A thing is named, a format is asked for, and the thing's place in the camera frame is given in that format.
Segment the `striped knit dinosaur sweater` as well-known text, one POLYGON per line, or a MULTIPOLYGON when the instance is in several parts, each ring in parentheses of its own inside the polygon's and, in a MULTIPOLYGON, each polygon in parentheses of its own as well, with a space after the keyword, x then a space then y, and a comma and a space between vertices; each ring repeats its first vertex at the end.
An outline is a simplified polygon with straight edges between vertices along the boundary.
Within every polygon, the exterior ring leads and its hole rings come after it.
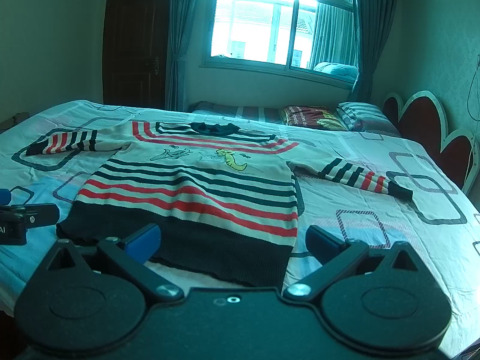
POLYGON ((27 155, 107 152, 80 188, 57 234, 79 245, 161 231, 156 258, 255 287, 281 288, 295 246, 302 195, 296 172, 406 202, 384 175, 276 135, 234 124, 129 121, 57 133, 27 155))

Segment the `patterned white bed sheet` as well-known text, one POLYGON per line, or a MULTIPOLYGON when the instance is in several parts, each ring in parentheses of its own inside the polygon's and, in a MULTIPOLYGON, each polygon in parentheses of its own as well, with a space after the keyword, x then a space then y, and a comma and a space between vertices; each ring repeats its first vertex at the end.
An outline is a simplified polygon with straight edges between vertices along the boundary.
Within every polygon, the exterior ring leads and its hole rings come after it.
POLYGON ((28 156, 28 146, 57 133, 110 128, 132 121, 233 124, 248 132, 296 141, 306 160, 329 153, 368 171, 392 176, 399 185, 411 189, 412 202, 304 173, 298 175, 304 213, 299 219, 299 239, 285 285, 319 267, 303 239, 312 225, 373 247, 406 241, 421 256, 451 303, 451 324, 442 351, 453 357, 479 339, 479 211, 413 141, 377 133, 337 133, 228 116, 75 100, 49 108, 1 134, 1 186, 10 190, 14 204, 54 203, 66 217, 79 189, 107 160, 107 154, 28 156))

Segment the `grey striped pillow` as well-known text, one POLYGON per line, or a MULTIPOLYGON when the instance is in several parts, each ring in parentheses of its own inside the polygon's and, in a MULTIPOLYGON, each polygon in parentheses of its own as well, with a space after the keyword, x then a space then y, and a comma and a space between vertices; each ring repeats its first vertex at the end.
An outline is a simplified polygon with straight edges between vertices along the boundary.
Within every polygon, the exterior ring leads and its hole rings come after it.
POLYGON ((341 102, 336 111, 349 131, 400 137, 397 128, 378 106, 366 102, 341 102))

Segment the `maroon yellow folded blanket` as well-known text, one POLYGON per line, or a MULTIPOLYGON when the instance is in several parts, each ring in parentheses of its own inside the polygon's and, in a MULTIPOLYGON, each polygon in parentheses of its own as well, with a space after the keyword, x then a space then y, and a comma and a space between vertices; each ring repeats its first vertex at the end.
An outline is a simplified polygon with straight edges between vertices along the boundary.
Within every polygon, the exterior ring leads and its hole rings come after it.
POLYGON ((334 113, 323 107, 286 106, 280 111, 285 125, 329 131, 347 131, 334 113))

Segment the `striped purple blue bedding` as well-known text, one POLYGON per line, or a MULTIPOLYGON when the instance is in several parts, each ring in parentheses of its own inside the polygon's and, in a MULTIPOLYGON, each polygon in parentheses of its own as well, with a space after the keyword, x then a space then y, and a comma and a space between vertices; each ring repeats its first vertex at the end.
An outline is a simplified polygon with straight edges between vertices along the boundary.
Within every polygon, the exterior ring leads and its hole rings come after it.
POLYGON ((224 116, 238 119, 249 119, 259 122, 283 125, 281 111, 275 108, 257 106, 227 106, 213 102, 197 102, 189 107, 190 113, 207 116, 224 116))

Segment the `red white scalloped headboard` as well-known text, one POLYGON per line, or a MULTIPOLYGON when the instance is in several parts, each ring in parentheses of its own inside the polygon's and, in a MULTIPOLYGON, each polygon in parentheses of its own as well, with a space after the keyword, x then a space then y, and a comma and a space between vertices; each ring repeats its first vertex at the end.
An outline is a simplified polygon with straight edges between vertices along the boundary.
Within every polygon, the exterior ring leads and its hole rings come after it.
POLYGON ((464 194, 469 194, 479 175, 479 140, 467 128, 451 130, 442 102, 422 90, 408 100, 387 94, 383 114, 400 135, 421 144, 427 154, 464 194))

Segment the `teal cushion on windowsill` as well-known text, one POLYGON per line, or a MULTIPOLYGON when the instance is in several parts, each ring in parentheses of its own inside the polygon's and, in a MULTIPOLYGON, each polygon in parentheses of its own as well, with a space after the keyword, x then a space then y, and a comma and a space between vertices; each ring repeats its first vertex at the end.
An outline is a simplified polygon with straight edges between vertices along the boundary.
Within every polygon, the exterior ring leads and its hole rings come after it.
POLYGON ((354 83, 358 77, 358 68, 356 66, 342 63, 321 62, 315 66, 313 71, 350 83, 354 83))

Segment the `dark wooden door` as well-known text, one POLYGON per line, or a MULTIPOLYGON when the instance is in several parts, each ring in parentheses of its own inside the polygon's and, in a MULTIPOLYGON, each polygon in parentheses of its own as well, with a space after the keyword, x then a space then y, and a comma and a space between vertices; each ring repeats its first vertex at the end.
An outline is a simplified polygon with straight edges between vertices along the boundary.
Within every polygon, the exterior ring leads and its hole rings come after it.
POLYGON ((165 108, 170 0, 106 0, 103 102, 165 108))

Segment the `teal right curtain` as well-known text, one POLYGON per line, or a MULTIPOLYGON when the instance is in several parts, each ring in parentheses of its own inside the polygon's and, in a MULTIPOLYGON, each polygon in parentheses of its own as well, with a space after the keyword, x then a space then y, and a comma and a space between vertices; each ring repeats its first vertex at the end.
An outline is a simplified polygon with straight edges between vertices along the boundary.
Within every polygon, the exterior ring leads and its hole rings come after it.
POLYGON ((354 0, 355 44, 358 75, 349 99, 368 102, 374 72, 389 38, 397 0, 354 0))

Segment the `window with white frame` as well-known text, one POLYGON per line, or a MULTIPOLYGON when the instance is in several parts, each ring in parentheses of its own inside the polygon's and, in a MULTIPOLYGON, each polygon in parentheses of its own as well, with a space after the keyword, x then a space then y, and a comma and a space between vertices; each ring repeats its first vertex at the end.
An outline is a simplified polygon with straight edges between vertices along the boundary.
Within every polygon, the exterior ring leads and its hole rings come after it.
POLYGON ((313 69, 321 62, 357 67, 353 10, 354 0, 207 0, 203 61, 352 86, 313 69))

